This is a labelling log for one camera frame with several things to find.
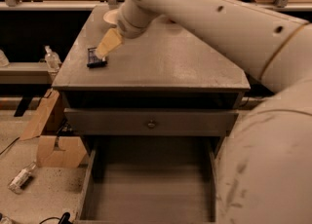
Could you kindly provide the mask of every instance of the shelf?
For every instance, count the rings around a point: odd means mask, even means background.
[[[0,84],[51,84],[46,63],[13,62],[0,67]]]

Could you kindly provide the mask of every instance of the gray floor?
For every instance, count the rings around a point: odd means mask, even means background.
[[[0,98],[0,151],[20,136],[34,113],[35,106],[22,117],[14,117],[16,98]],[[36,158],[38,138],[18,141],[0,156],[0,212],[15,223],[40,223],[64,212],[76,214],[85,168],[38,168],[20,195],[8,189],[10,181]],[[47,223],[58,223],[50,220]]]

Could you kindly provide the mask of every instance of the white container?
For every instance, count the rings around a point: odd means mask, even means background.
[[[11,181],[9,184],[9,189],[16,194],[21,193],[21,186],[26,182],[32,172],[36,169],[37,165],[35,162],[32,162],[30,165],[23,168],[19,174]]]
[[[7,66],[9,64],[10,64],[10,62],[9,62],[8,58],[3,53],[3,51],[0,50],[0,66],[3,67],[3,66]]]
[[[59,55],[56,52],[53,52],[49,46],[45,47],[46,55],[45,60],[48,64],[48,72],[56,73],[60,69],[61,61],[59,59]]]

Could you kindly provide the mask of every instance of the drawer handle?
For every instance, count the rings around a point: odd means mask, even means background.
[[[149,129],[154,129],[156,127],[156,122],[154,120],[150,120],[148,123],[147,123],[147,126]]]

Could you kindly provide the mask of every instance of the tabletop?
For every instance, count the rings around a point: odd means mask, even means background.
[[[160,16],[145,33],[108,56],[105,67],[88,68],[88,48],[112,27],[103,20],[107,4],[92,11],[65,59],[53,88],[60,91],[165,90],[245,92],[242,69],[180,25]]]

